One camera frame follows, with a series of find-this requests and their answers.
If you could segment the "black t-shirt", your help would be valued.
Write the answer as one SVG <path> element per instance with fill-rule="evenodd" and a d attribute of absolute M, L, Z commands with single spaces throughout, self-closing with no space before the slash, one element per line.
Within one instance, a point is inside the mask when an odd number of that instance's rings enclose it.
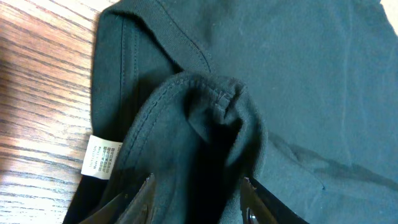
<path fill-rule="evenodd" d="M 307 223 L 397 222 L 397 35 L 379 1 L 119 1 L 65 215 L 154 174 L 151 223 L 243 223 L 254 178 Z"/>

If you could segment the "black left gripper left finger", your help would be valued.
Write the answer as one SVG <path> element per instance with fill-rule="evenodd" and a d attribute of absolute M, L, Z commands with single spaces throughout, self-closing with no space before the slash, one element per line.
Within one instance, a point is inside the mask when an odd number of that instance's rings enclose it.
<path fill-rule="evenodd" d="M 154 212 L 154 174 L 141 177 L 80 224 L 148 224 Z"/>

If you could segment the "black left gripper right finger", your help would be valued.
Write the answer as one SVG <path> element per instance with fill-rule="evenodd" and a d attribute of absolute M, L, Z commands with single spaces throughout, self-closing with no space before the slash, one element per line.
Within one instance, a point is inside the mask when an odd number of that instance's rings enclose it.
<path fill-rule="evenodd" d="M 308 224 L 254 178 L 241 181 L 240 207 L 244 224 Z"/>

